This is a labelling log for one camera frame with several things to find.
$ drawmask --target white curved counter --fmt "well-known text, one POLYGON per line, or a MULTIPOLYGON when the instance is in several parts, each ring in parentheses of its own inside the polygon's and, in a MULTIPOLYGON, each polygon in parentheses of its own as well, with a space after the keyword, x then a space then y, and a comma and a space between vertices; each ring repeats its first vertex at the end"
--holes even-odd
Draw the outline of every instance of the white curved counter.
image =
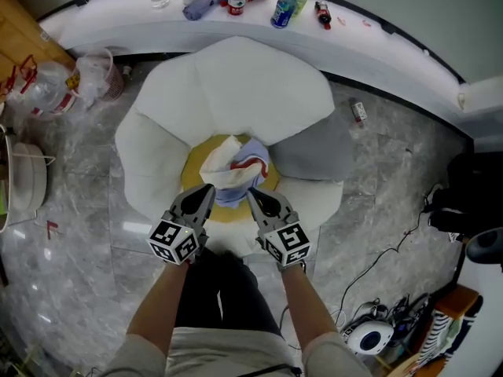
POLYGON ((257 0, 241 16, 216 6, 188 21, 182 0, 152 9, 149 0, 90 0, 45 19, 41 26, 80 56, 107 46, 115 55, 192 52, 231 35, 242 35, 289 52, 322 71, 392 93, 463 130, 461 86, 442 65, 367 17, 328 2, 332 30, 317 21, 314 0, 285 29, 270 25, 277 0, 257 0))

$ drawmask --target white bean bag chair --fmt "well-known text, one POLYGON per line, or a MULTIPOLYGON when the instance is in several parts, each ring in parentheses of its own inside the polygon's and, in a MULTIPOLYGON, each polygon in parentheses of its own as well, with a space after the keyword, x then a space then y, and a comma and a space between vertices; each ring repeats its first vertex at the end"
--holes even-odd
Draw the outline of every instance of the white bean bag chair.
MULTIPOLYGON (((333 110, 322 73, 249 38, 231 37, 165 61, 150 72, 116 133, 127 201, 154 222, 182 190, 180 175, 198 144, 216 134, 247 134, 269 146, 333 110)), ((339 209, 343 182, 282 177, 276 191, 316 236, 339 209)), ((214 251, 244 256, 259 250, 252 218, 208 220, 206 230, 214 251)))

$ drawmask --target striped fabric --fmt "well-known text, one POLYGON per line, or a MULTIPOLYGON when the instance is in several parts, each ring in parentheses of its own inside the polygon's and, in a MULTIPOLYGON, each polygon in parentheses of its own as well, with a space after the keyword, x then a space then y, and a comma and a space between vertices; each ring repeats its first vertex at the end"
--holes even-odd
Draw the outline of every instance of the striped fabric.
POLYGON ((439 349, 442 347, 442 333, 450 327, 452 322, 452 318, 438 310, 434 310, 433 323, 431 324, 427 338, 423 342, 413 373, 437 356, 439 349))
POLYGON ((461 329, 459 334, 457 334, 456 338, 453 341, 453 344, 446 351, 446 363, 451 359, 451 357, 456 353, 457 348, 459 348, 460 344, 463 342, 466 335, 469 333, 470 328, 473 325, 473 322, 479 315, 479 311, 482 308, 484 303, 484 299, 482 296, 479 296, 472 307, 466 312, 463 316, 463 322, 461 324, 461 329))

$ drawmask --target plastic bag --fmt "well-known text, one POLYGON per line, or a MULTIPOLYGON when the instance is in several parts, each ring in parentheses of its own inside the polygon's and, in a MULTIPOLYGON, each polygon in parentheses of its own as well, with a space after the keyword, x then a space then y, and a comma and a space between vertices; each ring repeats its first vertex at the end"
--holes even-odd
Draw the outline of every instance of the plastic bag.
POLYGON ((110 88, 110 83, 107 82, 110 60, 96 56, 80 57, 77 59, 76 67, 80 74, 78 95, 89 107, 110 88))

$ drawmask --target crumpled cloth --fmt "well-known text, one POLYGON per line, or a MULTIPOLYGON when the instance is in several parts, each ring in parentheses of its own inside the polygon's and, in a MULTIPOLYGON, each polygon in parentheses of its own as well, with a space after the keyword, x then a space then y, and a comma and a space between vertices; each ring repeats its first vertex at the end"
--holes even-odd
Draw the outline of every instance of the crumpled cloth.
POLYGON ((183 9, 183 15, 187 20, 199 20, 213 5, 227 0, 195 0, 183 9))
POLYGON ((215 186, 220 207, 237 208, 250 187, 262 184, 269 170, 269 153, 252 138, 242 145, 234 136, 215 148, 200 168, 205 183, 215 186))

